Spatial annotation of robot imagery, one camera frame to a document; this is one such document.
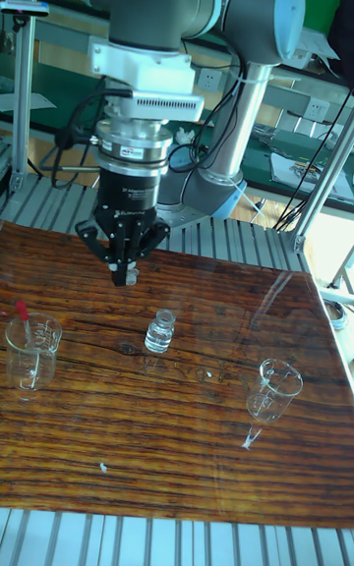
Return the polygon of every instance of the glass vial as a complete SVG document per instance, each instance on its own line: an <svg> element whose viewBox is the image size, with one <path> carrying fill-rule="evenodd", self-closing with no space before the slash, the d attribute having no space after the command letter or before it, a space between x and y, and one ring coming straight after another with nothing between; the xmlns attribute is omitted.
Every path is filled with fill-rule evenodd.
<svg viewBox="0 0 354 566"><path fill-rule="evenodd" d="M146 347L151 352L166 352L171 343L176 315L168 309L157 311L155 319L149 324L146 336Z"/></svg>

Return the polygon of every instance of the glass beaker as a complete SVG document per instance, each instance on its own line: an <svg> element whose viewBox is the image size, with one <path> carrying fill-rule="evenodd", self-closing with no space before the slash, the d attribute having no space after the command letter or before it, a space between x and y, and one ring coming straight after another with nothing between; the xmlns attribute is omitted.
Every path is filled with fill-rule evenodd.
<svg viewBox="0 0 354 566"><path fill-rule="evenodd" d="M12 387L35 391L54 375L62 329L54 317L41 312L29 313L28 327L30 334L19 317L6 326L6 373Z"/></svg>
<svg viewBox="0 0 354 566"><path fill-rule="evenodd" d="M285 361L267 359L247 396L246 406L253 418L270 424L278 420L303 387L301 374Z"/></svg>

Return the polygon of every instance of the wood grain surface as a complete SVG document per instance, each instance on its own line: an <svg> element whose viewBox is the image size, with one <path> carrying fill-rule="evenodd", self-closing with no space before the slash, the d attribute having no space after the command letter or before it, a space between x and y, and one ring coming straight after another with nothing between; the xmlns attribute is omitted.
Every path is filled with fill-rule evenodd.
<svg viewBox="0 0 354 566"><path fill-rule="evenodd" d="M0 506L353 527L353 396L311 277L170 252L139 269L116 288L74 236L0 231ZM19 297L63 326L55 377L29 402L5 375ZM161 308L177 321L155 356ZM247 450L268 357L304 389Z"/></svg>

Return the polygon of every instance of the metal grid floor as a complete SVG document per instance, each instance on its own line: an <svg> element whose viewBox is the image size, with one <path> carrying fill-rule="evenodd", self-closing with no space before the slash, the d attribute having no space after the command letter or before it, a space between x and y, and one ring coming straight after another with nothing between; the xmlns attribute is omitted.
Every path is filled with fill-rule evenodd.
<svg viewBox="0 0 354 566"><path fill-rule="evenodd" d="M349 529L0 509L0 566L353 566Z"/></svg>
<svg viewBox="0 0 354 566"><path fill-rule="evenodd" d="M75 224L89 218L97 191L73 184L64 191L50 180L28 175L20 191L0 198L0 218L18 225L75 234ZM303 254L292 249L287 232L264 230L262 226L205 217L186 227L174 228L161 249L244 262L291 271L308 271Z"/></svg>

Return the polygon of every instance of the white paper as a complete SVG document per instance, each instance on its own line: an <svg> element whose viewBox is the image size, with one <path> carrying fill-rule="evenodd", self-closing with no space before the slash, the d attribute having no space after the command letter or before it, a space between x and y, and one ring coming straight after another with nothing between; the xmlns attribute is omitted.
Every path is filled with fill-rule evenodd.
<svg viewBox="0 0 354 566"><path fill-rule="evenodd" d="M303 27L297 49L306 50L321 57L339 59L338 55L329 46L323 33Z"/></svg>
<svg viewBox="0 0 354 566"><path fill-rule="evenodd" d="M10 94L0 94L0 112L13 112L15 109L16 95L14 92ZM39 110L48 107L56 107L54 103L49 101L42 94L33 92L30 96L30 109Z"/></svg>
<svg viewBox="0 0 354 566"><path fill-rule="evenodd" d="M318 165L316 166L323 171L323 167ZM286 184L286 186L291 186L292 188L298 187L301 178L296 174L295 160L290 160L278 155L277 153L272 153L270 156L270 168L271 179L274 182L280 182L281 184ZM301 170L302 174L304 174L305 169L303 167L300 167L299 170ZM310 193L314 189L320 175L320 173L308 173L306 176L308 179L305 178L302 183L302 190ZM354 193L350 188L343 171L340 171L335 184L329 193L329 197L337 199L338 201L354 203Z"/></svg>

